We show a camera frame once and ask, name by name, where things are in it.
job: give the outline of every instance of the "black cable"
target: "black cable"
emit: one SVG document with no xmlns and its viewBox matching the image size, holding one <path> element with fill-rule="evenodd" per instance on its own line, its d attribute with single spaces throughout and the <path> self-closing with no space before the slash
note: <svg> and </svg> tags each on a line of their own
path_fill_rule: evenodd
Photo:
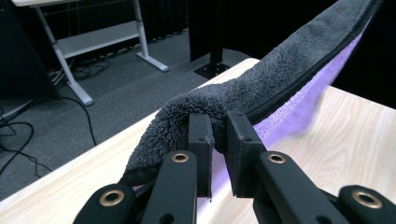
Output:
<svg viewBox="0 0 396 224">
<path fill-rule="evenodd" d="M 29 138 L 27 139 L 27 141 L 23 144 L 23 146 L 16 150 L 17 152 L 12 155 L 12 157 L 6 162 L 6 164 L 1 168 L 0 170 L 0 175 L 6 170 L 6 168 L 9 166 L 9 164 L 19 155 L 21 154 L 21 152 L 23 151 L 23 149 L 27 146 L 27 144 L 29 144 L 30 140 L 32 140 L 33 134 L 35 133 L 35 128 L 33 127 L 32 124 L 27 123 L 27 122 L 14 122 L 14 123 L 9 123 L 9 125 L 16 125 L 16 124 L 24 124 L 27 125 L 30 128 L 30 135 Z M 2 149 L 4 149 L 5 147 L 3 145 L 0 144 L 0 147 Z"/>
<path fill-rule="evenodd" d="M 92 123 L 91 123 L 91 116 L 90 116 L 88 110 L 85 108 L 85 105 L 83 105 L 83 104 L 80 103 L 79 101 L 74 100 L 74 99 L 69 98 L 69 97 L 61 97 L 61 99 L 65 99 L 65 100 L 69 100 L 69 101 L 75 102 L 76 104 L 78 104 L 78 105 L 84 110 L 85 114 L 87 115 L 88 124 L 89 124 L 89 127 L 90 127 L 91 138 L 92 138 L 93 144 L 96 146 L 97 144 L 96 144 L 96 139 L 95 139 L 94 134 L 93 134 L 93 128 L 92 128 Z M 25 106 L 23 109 L 19 110 L 16 114 L 11 115 L 11 118 L 0 119 L 0 122 L 1 122 L 1 123 L 0 123 L 0 128 L 3 128 L 3 127 L 8 126 L 8 125 L 7 125 L 8 122 L 10 122 L 10 121 L 12 121 L 13 119 L 17 118 L 19 115 L 21 115 L 22 113 L 24 113 L 24 112 L 27 111 L 28 109 L 30 109 L 30 108 L 32 108 L 32 107 L 34 107 L 34 106 L 36 106 L 36 105 L 41 105 L 41 104 L 43 104 L 43 103 L 46 103 L 47 101 L 49 101 L 49 100 L 33 101 L 33 102 L 30 103 L 29 105 Z"/>
<path fill-rule="evenodd" d="M 110 62 L 108 61 L 102 61 L 99 63 L 106 63 L 106 65 L 100 65 L 100 64 L 92 64 L 83 68 L 76 68 L 75 72 L 74 72 L 74 78 L 76 80 L 88 80 L 88 79 L 92 79 L 94 77 L 98 77 L 99 75 L 101 75 L 109 66 L 110 66 Z M 99 68 L 95 73 L 92 73 L 92 68 Z"/>
<path fill-rule="evenodd" d="M 18 154 L 20 154 L 20 155 L 26 157 L 29 161 L 34 162 L 34 163 L 35 163 L 35 176 L 37 176 L 37 177 L 41 177 L 41 175 L 39 175 L 39 174 L 38 174 L 38 171 L 37 171 L 37 170 L 38 170 L 38 169 L 37 169 L 37 166 L 38 166 L 38 165 L 40 165 L 40 166 L 46 168 L 48 171 L 52 172 L 52 170 L 51 170 L 48 166 L 44 165 L 43 163 L 40 163 L 40 162 L 38 161 L 38 159 L 37 159 L 36 157 L 34 157 L 34 156 L 31 156 L 31 155 L 26 154 L 26 153 L 24 153 L 24 152 L 19 152 L 18 150 L 13 150 L 13 149 L 5 148 L 5 147 L 2 146 L 1 144 L 0 144 L 0 148 L 2 148 L 4 151 L 7 151 L 7 152 L 16 152 L 16 153 L 18 153 Z"/>
<path fill-rule="evenodd" d="M 85 106 L 84 106 L 82 103 L 80 103 L 79 101 L 77 101 L 77 100 L 75 100 L 75 99 L 72 99 L 72 98 L 69 98 L 69 97 L 61 97 L 61 99 L 73 101 L 73 102 L 75 102 L 76 104 L 78 104 L 78 105 L 85 111 L 85 114 L 87 115 L 87 119 L 88 119 L 88 124 L 89 124 L 89 126 L 90 126 L 91 138 L 92 138 L 93 144 L 96 146 L 97 144 L 96 144 L 95 136 L 93 135 L 93 128 L 92 128 L 92 123 L 91 123 L 91 116 L 90 116 L 90 113 L 88 113 L 87 108 L 85 108 Z"/>
<path fill-rule="evenodd" d="M 3 108 L 2 105 L 0 105 L 0 109 L 1 109 L 1 112 L 0 112 L 0 121 L 4 122 L 4 123 L 8 126 L 8 128 L 12 131 L 12 133 L 10 133 L 10 134 L 0 134 L 0 137 L 10 137 L 10 136 L 15 136 L 15 135 L 17 135 L 17 132 L 15 132 L 15 130 L 12 128 L 12 126 L 9 125 L 8 121 L 6 121 L 6 120 L 3 118 L 4 108 Z"/>
</svg>

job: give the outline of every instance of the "gray carpet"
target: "gray carpet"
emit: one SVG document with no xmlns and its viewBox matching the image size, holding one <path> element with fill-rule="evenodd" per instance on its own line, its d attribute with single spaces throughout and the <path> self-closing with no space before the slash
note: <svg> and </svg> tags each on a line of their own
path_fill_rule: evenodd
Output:
<svg viewBox="0 0 396 224">
<path fill-rule="evenodd" d="M 111 65 L 100 76 L 80 81 L 95 101 L 86 107 L 92 119 L 93 133 L 98 144 L 159 109 L 170 98 L 192 90 L 207 81 L 193 70 L 208 63 L 208 55 L 190 62 L 189 34 L 169 36 L 148 44 L 150 56 L 168 65 L 163 73 L 136 56 L 139 48 L 108 59 Z M 248 58 L 246 54 L 225 49 L 223 62 L 233 66 Z M 67 86 L 59 89 L 61 96 L 77 99 Z M 8 111 L 24 101 L 0 101 Z M 66 100 L 48 101 L 34 106 L 15 121 L 31 123 L 35 128 L 30 143 L 23 152 L 54 170 L 93 147 L 87 116 L 75 103 Z M 14 126 L 15 136 L 1 136 L 8 149 L 18 149 L 29 137 L 29 128 Z M 9 133 L 3 128 L 0 135 Z M 12 157 L 12 152 L 0 149 L 0 167 Z M 39 175 L 49 171 L 38 167 Z M 0 201 L 28 186 L 35 176 L 35 164 L 19 155 L 0 176 Z"/>
</svg>

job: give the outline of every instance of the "black pole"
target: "black pole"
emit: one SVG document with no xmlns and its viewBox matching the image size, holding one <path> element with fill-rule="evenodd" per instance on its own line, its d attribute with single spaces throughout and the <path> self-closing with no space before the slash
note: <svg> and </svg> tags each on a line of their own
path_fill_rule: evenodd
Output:
<svg viewBox="0 0 396 224">
<path fill-rule="evenodd" d="M 194 72 L 202 77 L 212 78 L 227 70 L 230 66 L 222 62 L 223 29 L 224 29 L 224 4 L 223 0 L 212 1 L 212 25 L 209 29 L 210 59 L 209 63 L 196 69 Z"/>
</svg>

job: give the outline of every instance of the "light wood tabletop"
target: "light wood tabletop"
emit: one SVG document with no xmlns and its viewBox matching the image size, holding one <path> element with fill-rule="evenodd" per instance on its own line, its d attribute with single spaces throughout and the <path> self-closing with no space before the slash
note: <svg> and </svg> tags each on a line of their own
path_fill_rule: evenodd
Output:
<svg viewBox="0 0 396 224">
<path fill-rule="evenodd" d="M 247 59 L 206 84 L 238 77 L 257 61 Z M 154 115 L 0 202 L 0 222 L 72 223 L 96 190 L 120 180 Z M 268 149 L 290 155 L 319 188 L 334 195 L 358 184 L 396 203 L 395 133 L 394 109 L 330 87 L 308 130 Z M 229 183 L 220 184 L 212 203 L 199 206 L 198 223 L 256 223 L 252 200 L 233 198 Z"/>
</svg>

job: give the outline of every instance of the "fluffy towel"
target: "fluffy towel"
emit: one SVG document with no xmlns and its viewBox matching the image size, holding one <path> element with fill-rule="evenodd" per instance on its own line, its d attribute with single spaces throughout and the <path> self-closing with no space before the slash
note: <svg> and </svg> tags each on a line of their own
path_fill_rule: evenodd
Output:
<svg viewBox="0 0 396 224">
<path fill-rule="evenodd" d="M 340 0 L 241 77 L 171 99 L 143 134 L 120 182 L 137 186 L 154 179 L 166 153 L 175 149 L 177 138 L 188 134 L 190 113 L 205 113 L 210 117 L 215 148 L 223 152 L 228 110 L 245 113 L 253 124 L 269 118 L 363 31 L 381 3 Z"/>
</svg>

